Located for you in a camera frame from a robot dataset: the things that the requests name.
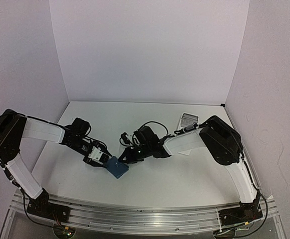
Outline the blue leather card holder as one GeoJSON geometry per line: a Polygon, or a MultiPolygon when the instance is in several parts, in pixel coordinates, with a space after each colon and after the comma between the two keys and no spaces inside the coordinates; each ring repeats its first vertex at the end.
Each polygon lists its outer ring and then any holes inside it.
{"type": "Polygon", "coordinates": [[[121,178],[125,173],[128,172],[129,167],[119,160],[116,157],[111,157],[106,163],[106,169],[110,172],[116,179],[121,178]]]}

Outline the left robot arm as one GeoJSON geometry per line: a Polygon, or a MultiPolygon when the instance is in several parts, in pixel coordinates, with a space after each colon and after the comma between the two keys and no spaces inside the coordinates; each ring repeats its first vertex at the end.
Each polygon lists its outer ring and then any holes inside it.
{"type": "Polygon", "coordinates": [[[0,165],[9,181],[29,198],[26,213],[65,223],[69,219],[70,208],[49,201],[48,192],[22,159],[22,139],[33,138],[66,146],[81,154],[85,163],[104,168],[112,156],[103,142],[88,136],[91,130],[90,124],[80,118],[62,126],[11,109],[0,115],[0,165]]]}

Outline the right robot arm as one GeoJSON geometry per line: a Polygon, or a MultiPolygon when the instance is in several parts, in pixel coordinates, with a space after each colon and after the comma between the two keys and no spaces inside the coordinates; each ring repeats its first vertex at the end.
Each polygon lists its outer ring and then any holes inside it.
{"type": "Polygon", "coordinates": [[[263,198],[256,187],[245,162],[241,136],[218,116],[211,116],[202,124],[193,122],[173,134],[159,138],[143,124],[131,138],[121,135],[125,150],[119,157],[121,163],[132,164],[145,158],[169,158],[185,151],[204,147],[212,158],[226,168],[238,191],[239,206],[219,211],[223,225],[251,222],[263,217],[260,200],[263,198]]]}

